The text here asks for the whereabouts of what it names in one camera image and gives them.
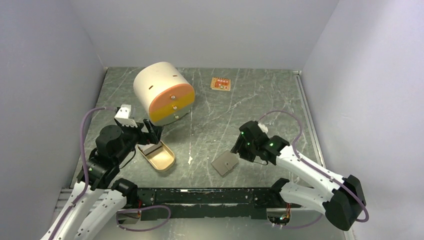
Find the gold oval tray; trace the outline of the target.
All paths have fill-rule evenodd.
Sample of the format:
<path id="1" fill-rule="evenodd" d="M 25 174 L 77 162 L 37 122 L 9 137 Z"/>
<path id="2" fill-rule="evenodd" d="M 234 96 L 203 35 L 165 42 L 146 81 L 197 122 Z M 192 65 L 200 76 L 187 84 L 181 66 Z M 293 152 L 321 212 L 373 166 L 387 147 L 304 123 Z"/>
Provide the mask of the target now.
<path id="1" fill-rule="evenodd" d="M 144 155 L 140 150 L 141 146 L 145 145 L 138 144 L 136 148 L 155 170 L 164 172 L 169 170 L 175 164 L 176 158 L 174 152 L 162 140 L 160 143 L 162 144 L 162 147 L 153 151 L 149 155 Z"/>

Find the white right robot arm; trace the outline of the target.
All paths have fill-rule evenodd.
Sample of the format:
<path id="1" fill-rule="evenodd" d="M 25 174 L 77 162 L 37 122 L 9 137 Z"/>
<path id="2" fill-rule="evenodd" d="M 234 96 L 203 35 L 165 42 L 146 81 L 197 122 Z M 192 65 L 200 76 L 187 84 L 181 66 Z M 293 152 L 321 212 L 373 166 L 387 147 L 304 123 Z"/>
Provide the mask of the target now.
<path id="1" fill-rule="evenodd" d="M 294 173 L 309 186 L 280 178 L 270 191 L 270 202 L 275 207 L 285 203 L 307 207 L 323 214 L 336 228 L 348 231 L 366 206 L 360 180 L 334 173 L 300 152 L 280 136 L 268 137 L 257 121 L 239 127 L 240 134 L 231 153 L 253 162 L 256 157 Z"/>

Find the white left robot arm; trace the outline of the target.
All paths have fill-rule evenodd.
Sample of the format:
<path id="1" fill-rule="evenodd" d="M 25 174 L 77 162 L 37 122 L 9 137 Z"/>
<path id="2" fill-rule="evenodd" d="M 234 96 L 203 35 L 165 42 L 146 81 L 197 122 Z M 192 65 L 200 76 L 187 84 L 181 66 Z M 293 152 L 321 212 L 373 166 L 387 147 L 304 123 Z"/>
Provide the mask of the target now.
<path id="1" fill-rule="evenodd" d="M 120 209 L 140 203 L 137 185 L 120 178 L 120 165 L 136 145 L 158 144 L 162 126 L 149 120 L 103 127 L 96 148 L 77 176 L 71 196 L 42 237 L 44 240 L 92 240 Z"/>

